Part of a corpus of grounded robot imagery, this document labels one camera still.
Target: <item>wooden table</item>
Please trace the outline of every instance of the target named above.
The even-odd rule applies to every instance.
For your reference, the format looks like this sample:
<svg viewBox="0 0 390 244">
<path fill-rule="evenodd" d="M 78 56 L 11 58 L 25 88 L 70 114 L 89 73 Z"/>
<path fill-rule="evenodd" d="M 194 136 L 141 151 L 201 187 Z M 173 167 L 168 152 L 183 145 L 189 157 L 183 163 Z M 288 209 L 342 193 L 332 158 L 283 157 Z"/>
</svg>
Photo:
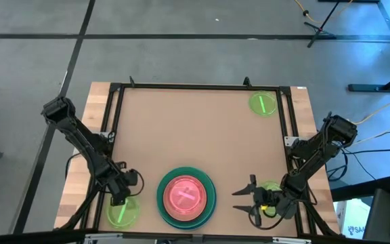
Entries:
<svg viewBox="0 0 390 244">
<path fill-rule="evenodd" d="M 91 131 L 100 130 L 104 109 L 106 106 L 106 100 L 108 98 L 109 87 L 110 87 L 110 83 L 94 82 L 91 84 L 91 88 L 89 91 L 87 103 L 85 105 L 85 110 L 82 118 L 82 122 Z M 316 126 L 314 123 L 311 104 L 309 102 L 309 96 L 306 87 L 291 87 L 291 93 L 292 93 L 292 102 L 295 110 L 295 117 L 297 121 L 297 129 L 299 131 L 299 137 L 310 138 L 316 133 Z M 116 96 L 114 96 L 113 98 L 114 98 L 114 102 L 112 104 L 115 105 Z M 291 131 L 291 124 L 288 116 L 287 103 L 286 103 L 286 98 L 284 96 L 282 97 L 282 102 L 284 104 L 283 107 L 284 107 L 284 114 L 286 118 L 287 130 Z M 110 120 L 108 122 L 109 125 L 112 124 L 111 118 L 113 117 L 114 117 L 114 108 L 111 108 L 111 114 L 109 116 Z M 62 198 L 60 201 L 60 207 L 58 209 L 58 214 L 56 216 L 55 227 L 59 227 L 65 224 L 70 218 L 70 216 L 76 211 L 79 205 L 83 202 L 87 192 L 89 177 L 90 175 L 84 158 L 75 157 L 72 160 L 70 164 L 70 168 L 68 170 L 66 184 L 64 186 Z M 248 176 L 243 176 L 243 177 L 245 178 L 244 180 L 248 182 Z M 319 212 L 323 220 L 325 220 L 328 223 L 331 229 L 333 229 L 335 232 L 339 232 L 337 217 L 333 208 L 332 196 L 330 194 L 325 167 L 320 169 L 309 180 L 309 185 L 311 186 L 311 189 L 313 190 L 313 193 L 318 200 L 318 204 L 316 205 L 317 211 Z M 87 227 L 92 226 L 95 204 L 96 202 L 93 202 L 91 205 L 90 214 L 89 214 L 90 217 L 87 222 Z M 301 215 L 303 219 L 304 232 L 309 232 L 306 213 L 303 207 L 301 207 Z M 136 230 L 138 229 L 140 232 L 142 232 L 143 230 L 142 228 L 136 228 Z M 284 232 L 284 230 L 282 231 L 279 230 L 280 228 L 274 228 L 273 230 L 262 232 L 263 233 L 262 235 L 269 235 L 269 236 L 280 235 L 280 236 L 290 236 L 290 237 L 295 237 L 296 235 L 295 231 L 293 232 L 290 231 L 290 234 L 288 234 L 287 232 Z M 249 229 L 246 235 L 260 235 L 260 234 L 258 232 L 255 232 L 253 229 Z"/>
</svg>

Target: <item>white cable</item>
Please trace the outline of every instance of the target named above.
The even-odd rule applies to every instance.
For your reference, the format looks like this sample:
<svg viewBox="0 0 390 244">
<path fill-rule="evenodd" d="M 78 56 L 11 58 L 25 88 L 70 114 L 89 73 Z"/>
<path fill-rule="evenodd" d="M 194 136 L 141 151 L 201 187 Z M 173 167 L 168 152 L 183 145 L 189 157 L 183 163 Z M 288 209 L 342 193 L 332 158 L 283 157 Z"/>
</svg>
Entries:
<svg viewBox="0 0 390 244">
<path fill-rule="evenodd" d="M 372 137 L 370 137 L 370 138 L 366 138 L 366 139 L 363 139 L 363 140 L 358 140 L 357 142 L 353 143 L 352 146 L 353 146 L 353 145 L 356 145 L 356 144 L 359 144 L 359 143 L 362 143 L 362 142 L 365 142 L 365 141 L 367 141 L 367 140 L 374 139 L 374 138 L 376 138 L 377 136 L 383 135 L 384 133 L 389 132 L 389 131 L 390 131 L 390 129 L 387 129 L 386 131 L 384 131 L 384 132 L 382 132 L 382 133 L 380 133 L 380 134 L 377 134 L 377 135 L 375 135 L 375 136 L 372 136 Z"/>
<path fill-rule="evenodd" d="M 352 123 L 355 124 L 355 125 L 360 125 L 360 124 L 362 124 L 363 122 L 365 122 L 367 119 L 369 119 L 369 118 L 371 118 L 372 116 L 374 116 L 376 113 L 382 111 L 382 109 L 387 108 L 388 106 L 390 106 L 390 103 L 388 103 L 388 104 L 384 105 L 383 107 L 377 109 L 377 110 L 374 111 L 372 114 L 368 115 L 367 117 L 365 117 L 364 119 L 362 119 L 362 120 L 359 121 L 359 122 L 352 122 L 352 121 L 350 121 L 350 122 L 352 122 Z"/>
</svg>

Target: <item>glowing green disc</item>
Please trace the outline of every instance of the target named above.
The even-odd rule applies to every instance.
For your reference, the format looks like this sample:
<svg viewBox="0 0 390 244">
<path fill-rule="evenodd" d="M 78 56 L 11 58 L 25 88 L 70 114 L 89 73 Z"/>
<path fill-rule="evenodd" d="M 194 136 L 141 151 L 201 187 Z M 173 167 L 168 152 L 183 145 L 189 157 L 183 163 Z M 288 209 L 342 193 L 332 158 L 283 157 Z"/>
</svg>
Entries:
<svg viewBox="0 0 390 244">
<path fill-rule="evenodd" d="M 276 111 L 276 98 L 268 91 L 257 91 L 249 98 L 249 107 L 254 113 L 267 117 Z"/>
</svg>

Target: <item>black metal frame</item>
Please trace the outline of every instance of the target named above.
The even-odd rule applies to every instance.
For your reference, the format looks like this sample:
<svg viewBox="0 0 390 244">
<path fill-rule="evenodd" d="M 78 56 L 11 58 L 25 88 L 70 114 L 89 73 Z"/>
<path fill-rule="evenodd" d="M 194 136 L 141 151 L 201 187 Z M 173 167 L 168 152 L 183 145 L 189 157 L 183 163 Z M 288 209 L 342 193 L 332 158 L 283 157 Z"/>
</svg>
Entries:
<svg viewBox="0 0 390 244">
<path fill-rule="evenodd" d="M 118 90 L 118 100 L 117 100 L 117 105 L 116 105 L 116 112 L 114 116 L 114 121 L 112 124 L 112 129 L 114 133 L 117 131 L 118 127 L 118 119 L 120 117 L 120 112 L 121 112 L 121 106 L 123 104 L 123 95 L 124 95 L 124 90 L 126 87 L 130 88 L 137 88 L 137 89 L 142 89 L 142 88 L 150 88 L 150 89 L 207 89 L 207 90 L 241 90 L 241 91 L 271 91 L 276 93 L 276 100 L 278 103 L 278 113 L 280 116 L 280 124 L 281 124 L 281 129 L 282 129 L 282 135 L 287 136 L 287 127 L 286 127 L 286 121 L 285 121 L 285 114 L 284 114 L 284 107 L 282 103 L 282 94 L 286 96 L 286 101 L 288 104 L 288 114 L 290 117 L 290 124 L 292 128 L 292 136 L 298 136 L 298 131 L 297 131 L 297 122 L 295 118 L 295 110 L 293 106 L 293 100 L 291 97 L 291 90 L 289 87 L 270 87 L 270 86 L 252 86 L 251 82 L 248 77 L 244 79 L 243 85 L 185 85 L 185 84 L 155 84 L 155 83 L 148 83 L 148 84 L 143 84 L 143 83 L 135 83 L 132 77 L 130 77 L 130 83 L 111 83 L 110 85 L 110 91 L 108 93 L 108 99 L 106 101 L 106 107 L 105 107 L 105 112 L 104 112 L 104 118 L 102 121 L 102 131 L 106 131 L 106 125 L 108 124 L 108 118 L 110 114 L 110 108 L 112 106 L 112 98 L 114 95 L 114 92 Z M 286 156 L 286 164 L 287 164 L 287 169 L 291 170 L 293 168 L 293 163 L 291 160 Z M 91 190 L 91 179 L 90 179 L 90 185 L 89 185 L 89 191 Z M 97 205 L 95 208 L 95 215 L 93 219 L 93 229 L 98 229 L 99 228 L 99 221 L 100 217 L 102 214 L 102 208 L 103 208 L 103 202 L 104 202 L 104 193 L 100 192 Z M 316 225 L 309 213 L 307 212 L 307 217 L 308 217 L 308 223 L 309 223 L 309 231 L 310 234 L 316 234 Z M 88 212 L 83 216 L 83 219 L 81 220 L 81 225 L 80 228 L 85 228 L 86 223 L 88 219 Z M 295 222 L 296 222 L 296 229 L 297 229 L 297 234 L 302 235 L 304 234 L 303 232 L 303 223 L 302 223 L 302 218 L 301 214 L 298 208 L 298 211 L 295 215 Z M 140 239 L 145 239 L 145 238 L 153 238 L 153 239 L 192 239 L 192 235 L 187 235 L 187 234 L 158 234 L 158 233 L 138 233 L 138 232 L 124 232 L 124 236 L 127 238 L 140 238 Z M 260 236 L 260 237 L 246 237 L 246 236 L 225 236 L 225 235 L 203 235 L 203 239 L 208 239 L 208 240 L 247 240 L 247 241 L 266 241 L 266 238 L 271 238 L 271 237 L 265 237 L 265 236 Z"/>
</svg>

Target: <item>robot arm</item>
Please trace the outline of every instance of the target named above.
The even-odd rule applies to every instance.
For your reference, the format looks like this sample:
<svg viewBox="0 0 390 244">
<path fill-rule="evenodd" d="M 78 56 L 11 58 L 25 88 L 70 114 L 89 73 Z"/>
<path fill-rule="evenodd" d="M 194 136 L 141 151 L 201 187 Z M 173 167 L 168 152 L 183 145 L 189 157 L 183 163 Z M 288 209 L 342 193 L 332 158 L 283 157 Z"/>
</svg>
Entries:
<svg viewBox="0 0 390 244">
<path fill-rule="evenodd" d="M 356 125 L 338 115 L 331 116 L 329 113 L 324 119 L 321 130 L 315 136 L 309 140 L 297 139 L 288 148 L 287 157 L 290 160 L 302 161 L 303 164 L 282 178 L 280 185 L 282 190 L 272 191 L 257 187 L 255 175 L 251 175 L 251 183 L 233 195 L 252 193 L 254 205 L 234 206 L 234 208 L 248 212 L 251 223 L 253 223 L 251 216 L 255 216 L 253 224 L 255 227 L 269 230 L 279 224 L 283 218 L 292 218 L 297 211 L 298 202 L 303 202 L 323 234 L 335 235 L 336 233 L 329 229 L 327 223 L 320 217 L 310 199 L 303 199 L 303 193 L 307 188 L 308 179 L 335 157 L 340 149 L 350 146 L 357 134 Z M 281 218 L 274 226 L 263 228 L 259 209 L 266 206 L 276 207 L 276 212 L 281 215 Z"/>
<path fill-rule="evenodd" d="M 122 172 L 110 158 L 110 143 L 108 139 L 99 134 L 93 134 L 75 117 L 73 103 L 68 98 L 55 98 L 43 107 L 42 115 L 46 123 L 52 124 L 62 132 L 66 139 L 85 157 L 91 177 L 95 180 L 92 192 L 87 195 L 84 203 L 63 228 L 74 228 L 85 211 L 94 199 L 99 190 L 105 186 L 109 188 L 112 195 L 111 205 L 123 205 L 125 199 L 131 195 L 128 186 L 137 184 L 138 172 L 130 169 Z"/>
</svg>

